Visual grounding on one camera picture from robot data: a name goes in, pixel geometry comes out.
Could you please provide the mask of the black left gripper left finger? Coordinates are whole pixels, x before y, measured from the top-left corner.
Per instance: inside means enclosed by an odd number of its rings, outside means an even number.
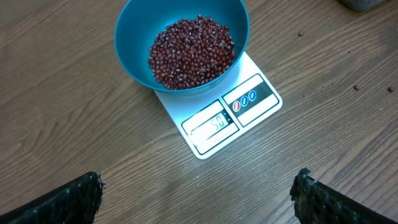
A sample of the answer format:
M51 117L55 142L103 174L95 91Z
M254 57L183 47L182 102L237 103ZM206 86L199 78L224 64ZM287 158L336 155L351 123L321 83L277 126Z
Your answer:
M87 172L29 203L1 215L1 223L92 224L103 201L106 182Z

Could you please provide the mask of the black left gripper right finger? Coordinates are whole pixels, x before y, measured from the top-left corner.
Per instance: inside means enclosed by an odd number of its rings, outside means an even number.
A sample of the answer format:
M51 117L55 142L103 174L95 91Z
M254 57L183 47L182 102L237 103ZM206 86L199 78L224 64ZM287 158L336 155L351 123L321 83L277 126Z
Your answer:
M309 176L301 169L290 189L295 216L301 224L397 224Z

